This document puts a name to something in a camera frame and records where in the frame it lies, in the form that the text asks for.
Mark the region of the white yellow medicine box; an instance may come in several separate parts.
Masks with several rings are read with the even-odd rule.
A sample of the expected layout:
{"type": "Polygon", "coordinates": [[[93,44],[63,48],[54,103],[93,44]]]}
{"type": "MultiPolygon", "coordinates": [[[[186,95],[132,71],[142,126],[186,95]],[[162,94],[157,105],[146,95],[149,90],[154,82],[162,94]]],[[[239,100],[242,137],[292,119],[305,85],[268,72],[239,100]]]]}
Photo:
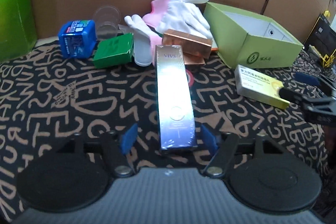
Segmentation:
{"type": "Polygon", "coordinates": [[[235,82],[238,95],[282,110],[290,105],[289,101],[279,96],[283,83],[261,72],[238,65],[235,68],[235,82]]]}

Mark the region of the long iridescent cosmetic box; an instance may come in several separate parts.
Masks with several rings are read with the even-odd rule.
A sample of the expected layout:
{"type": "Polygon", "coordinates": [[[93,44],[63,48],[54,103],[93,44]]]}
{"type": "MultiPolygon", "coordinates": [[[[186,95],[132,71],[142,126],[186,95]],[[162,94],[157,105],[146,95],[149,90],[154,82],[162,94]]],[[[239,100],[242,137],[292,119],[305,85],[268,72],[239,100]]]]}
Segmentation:
{"type": "Polygon", "coordinates": [[[161,151],[193,149],[195,121],[182,47],[156,46],[155,68],[161,151]]]}

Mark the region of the copper metallic box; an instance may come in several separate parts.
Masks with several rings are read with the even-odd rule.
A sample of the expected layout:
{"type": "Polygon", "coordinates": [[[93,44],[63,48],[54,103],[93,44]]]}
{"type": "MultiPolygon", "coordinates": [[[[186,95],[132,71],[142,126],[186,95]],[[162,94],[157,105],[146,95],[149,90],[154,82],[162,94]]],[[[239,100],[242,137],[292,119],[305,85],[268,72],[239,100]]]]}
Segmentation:
{"type": "Polygon", "coordinates": [[[215,53],[218,48],[212,48],[211,51],[187,50],[183,49],[183,61],[185,65],[204,65],[210,58],[211,53],[215,53]]]}
{"type": "Polygon", "coordinates": [[[212,50],[212,40],[185,32],[168,29],[162,38],[163,45],[181,46],[184,53],[208,59],[212,50]]]}

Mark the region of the translucent white tube case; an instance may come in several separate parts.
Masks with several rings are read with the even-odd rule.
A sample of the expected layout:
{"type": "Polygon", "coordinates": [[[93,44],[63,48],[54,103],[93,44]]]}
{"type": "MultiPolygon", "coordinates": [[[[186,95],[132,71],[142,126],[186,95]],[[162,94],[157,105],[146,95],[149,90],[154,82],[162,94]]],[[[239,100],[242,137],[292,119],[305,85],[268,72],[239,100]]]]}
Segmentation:
{"type": "Polygon", "coordinates": [[[134,62],[140,67],[147,67],[152,63],[150,39],[135,31],[133,34],[134,62]]]}

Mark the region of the blue gum container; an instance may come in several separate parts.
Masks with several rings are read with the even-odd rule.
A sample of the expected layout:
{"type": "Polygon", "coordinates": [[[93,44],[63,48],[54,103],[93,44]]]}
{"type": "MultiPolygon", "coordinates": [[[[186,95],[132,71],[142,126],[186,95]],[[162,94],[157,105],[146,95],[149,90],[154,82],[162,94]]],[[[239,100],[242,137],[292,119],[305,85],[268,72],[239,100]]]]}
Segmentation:
{"type": "Polygon", "coordinates": [[[93,20],[74,20],[64,24],[59,33],[59,45],[65,59],[88,59],[96,46],[93,20]]]}

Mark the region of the white pink glove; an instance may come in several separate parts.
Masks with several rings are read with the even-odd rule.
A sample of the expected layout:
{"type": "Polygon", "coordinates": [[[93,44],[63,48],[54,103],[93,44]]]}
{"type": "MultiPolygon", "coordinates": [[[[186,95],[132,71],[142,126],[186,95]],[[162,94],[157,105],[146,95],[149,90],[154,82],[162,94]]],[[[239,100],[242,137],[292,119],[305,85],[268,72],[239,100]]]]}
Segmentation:
{"type": "Polygon", "coordinates": [[[210,25],[197,7],[197,4],[205,4],[208,1],[153,0],[151,12],[144,15],[142,19],[160,34],[171,29],[212,40],[210,25]]]}
{"type": "Polygon", "coordinates": [[[127,15],[124,20],[133,32],[137,31],[150,39],[152,64],[155,65],[155,47],[162,44],[162,38],[152,31],[138,14],[132,16],[127,15]]]}

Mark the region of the black yellow package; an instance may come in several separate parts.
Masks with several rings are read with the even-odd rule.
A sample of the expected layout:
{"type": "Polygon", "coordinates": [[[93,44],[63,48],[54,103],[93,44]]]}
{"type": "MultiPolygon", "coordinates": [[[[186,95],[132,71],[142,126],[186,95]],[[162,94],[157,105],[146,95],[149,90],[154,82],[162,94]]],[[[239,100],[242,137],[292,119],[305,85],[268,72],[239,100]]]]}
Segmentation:
{"type": "Polygon", "coordinates": [[[304,50],[319,58],[323,68],[330,68],[335,61],[335,31],[331,28],[327,17],[321,14],[308,38],[304,50]]]}

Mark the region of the light green open box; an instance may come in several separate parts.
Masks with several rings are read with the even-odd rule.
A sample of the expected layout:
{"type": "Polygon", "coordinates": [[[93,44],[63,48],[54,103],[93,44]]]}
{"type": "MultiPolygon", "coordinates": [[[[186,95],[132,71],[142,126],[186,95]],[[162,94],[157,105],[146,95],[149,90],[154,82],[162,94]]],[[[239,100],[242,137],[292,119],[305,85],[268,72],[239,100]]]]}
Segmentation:
{"type": "Polygon", "coordinates": [[[218,56],[230,68],[289,67],[303,49],[290,32],[264,15],[208,2],[203,16],[218,46],[218,56]]]}

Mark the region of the patterned black tan cloth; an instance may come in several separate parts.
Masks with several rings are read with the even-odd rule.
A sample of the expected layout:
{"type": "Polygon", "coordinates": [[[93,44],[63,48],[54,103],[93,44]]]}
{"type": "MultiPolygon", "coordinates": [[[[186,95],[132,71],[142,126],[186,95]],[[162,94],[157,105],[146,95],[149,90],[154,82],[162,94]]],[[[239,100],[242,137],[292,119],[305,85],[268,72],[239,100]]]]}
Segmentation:
{"type": "MultiPolygon", "coordinates": [[[[253,138],[259,133],[314,168],[323,190],[315,211],[335,223],[335,173],[328,165],[325,134],[306,123],[297,105],[285,110],[241,97],[234,71],[217,55],[191,71],[195,124],[216,132],[253,138]]],[[[134,63],[98,70],[89,60],[65,60],[58,42],[1,64],[1,219],[23,211],[16,176],[32,160],[74,133],[88,139],[138,124],[128,162],[143,166],[203,168],[210,154],[202,147],[187,155],[161,155],[153,67],[134,63]]]]}

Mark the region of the small dark green box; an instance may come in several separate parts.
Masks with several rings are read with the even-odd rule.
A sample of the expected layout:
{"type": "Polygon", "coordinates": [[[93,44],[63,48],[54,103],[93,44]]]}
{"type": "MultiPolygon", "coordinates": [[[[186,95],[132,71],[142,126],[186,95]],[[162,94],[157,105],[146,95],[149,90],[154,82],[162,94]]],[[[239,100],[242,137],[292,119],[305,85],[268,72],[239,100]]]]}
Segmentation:
{"type": "Polygon", "coordinates": [[[103,69],[131,62],[133,43],[132,33],[101,41],[93,57],[95,68],[103,69]]]}

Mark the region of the clear plastic cup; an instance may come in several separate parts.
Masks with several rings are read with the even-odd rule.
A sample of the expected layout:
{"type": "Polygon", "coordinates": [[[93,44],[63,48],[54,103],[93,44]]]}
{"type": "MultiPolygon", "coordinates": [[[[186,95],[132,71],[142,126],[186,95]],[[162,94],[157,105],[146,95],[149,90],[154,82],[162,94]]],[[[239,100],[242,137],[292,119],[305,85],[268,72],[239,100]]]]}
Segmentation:
{"type": "Polygon", "coordinates": [[[96,38],[98,41],[103,41],[118,35],[121,13],[114,6],[102,6],[94,13],[93,21],[96,28],[96,38]]]}

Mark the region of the tall green gift box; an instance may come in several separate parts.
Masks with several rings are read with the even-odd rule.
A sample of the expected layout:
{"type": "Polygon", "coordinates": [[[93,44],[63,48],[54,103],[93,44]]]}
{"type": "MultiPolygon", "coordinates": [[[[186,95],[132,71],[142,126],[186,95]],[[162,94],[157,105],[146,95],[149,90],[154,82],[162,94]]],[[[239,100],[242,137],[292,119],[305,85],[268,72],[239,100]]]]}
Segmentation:
{"type": "Polygon", "coordinates": [[[37,42],[31,0],[1,0],[1,62],[28,54],[37,42]]]}

